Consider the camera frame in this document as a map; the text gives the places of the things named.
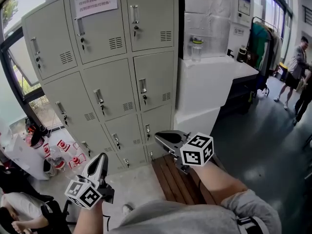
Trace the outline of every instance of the sneaker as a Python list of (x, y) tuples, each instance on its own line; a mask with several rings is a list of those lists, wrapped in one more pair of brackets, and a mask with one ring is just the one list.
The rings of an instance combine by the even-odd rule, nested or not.
[(122, 206), (122, 213), (126, 216), (126, 215), (128, 215), (130, 212), (132, 212), (133, 211), (133, 208), (130, 206), (130, 205), (128, 205), (128, 204), (125, 204), (125, 205), (123, 205)]

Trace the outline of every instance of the window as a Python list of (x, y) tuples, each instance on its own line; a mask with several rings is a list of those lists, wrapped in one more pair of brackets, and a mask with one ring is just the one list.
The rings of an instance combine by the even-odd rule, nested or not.
[(46, 0), (8, 0), (2, 8), (4, 38), (20, 27), (21, 18)]

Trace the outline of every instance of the locker door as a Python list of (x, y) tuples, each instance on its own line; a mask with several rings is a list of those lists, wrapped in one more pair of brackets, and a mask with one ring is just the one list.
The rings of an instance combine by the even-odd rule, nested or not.
[(42, 79), (77, 66), (70, 42), (64, 1), (57, 0), (25, 19), (31, 52)]
[(105, 122), (118, 150), (134, 148), (142, 143), (137, 115), (126, 115)]
[(151, 144), (155, 141), (155, 133), (170, 130), (171, 104), (142, 113), (142, 121), (146, 144)]
[(174, 0), (127, 0), (132, 50), (174, 45)]
[(141, 110), (171, 103), (174, 53), (135, 57), (134, 63)]
[(95, 115), (79, 72), (54, 80), (44, 85), (43, 90), (64, 126), (80, 141), (86, 152), (86, 145), (92, 153), (113, 150)]
[(120, 0), (117, 0), (118, 9), (92, 14), (80, 19), (76, 18), (75, 0), (70, 0), (70, 3), (82, 63), (127, 52)]
[(108, 156), (108, 175), (122, 172), (125, 168), (120, 162), (115, 152), (107, 153)]
[(126, 169), (135, 168), (146, 163), (145, 153), (142, 146), (128, 151), (120, 151), (117, 155)]
[(153, 161), (159, 157), (167, 155), (168, 152), (166, 152), (159, 144), (154, 143), (151, 145), (147, 145), (147, 156), (149, 161)]
[(88, 68), (84, 73), (98, 118), (110, 120), (136, 111), (127, 59)]

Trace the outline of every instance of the white wall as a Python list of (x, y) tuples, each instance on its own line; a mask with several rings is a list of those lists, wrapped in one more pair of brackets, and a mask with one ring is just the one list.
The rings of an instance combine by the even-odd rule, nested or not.
[(11, 125), (12, 123), (26, 117), (26, 114), (20, 107), (18, 101), (13, 94), (1, 64), (0, 84), (0, 117), (5, 121), (6, 124)]

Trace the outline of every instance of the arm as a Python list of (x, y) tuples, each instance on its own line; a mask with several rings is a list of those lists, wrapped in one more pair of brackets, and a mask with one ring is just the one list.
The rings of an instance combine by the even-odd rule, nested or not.
[(103, 234), (103, 212), (100, 200), (91, 210), (82, 208), (74, 234)]
[(216, 195), (214, 196), (214, 200), (218, 205), (221, 204), (222, 200), (248, 189), (241, 181), (232, 177), (210, 161), (204, 167), (194, 166), (192, 168), (198, 174), (208, 191)]
[(48, 220), (42, 215), (29, 221), (12, 222), (12, 226), (17, 233), (22, 233), (25, 229), (40, 229), (48, 225)]

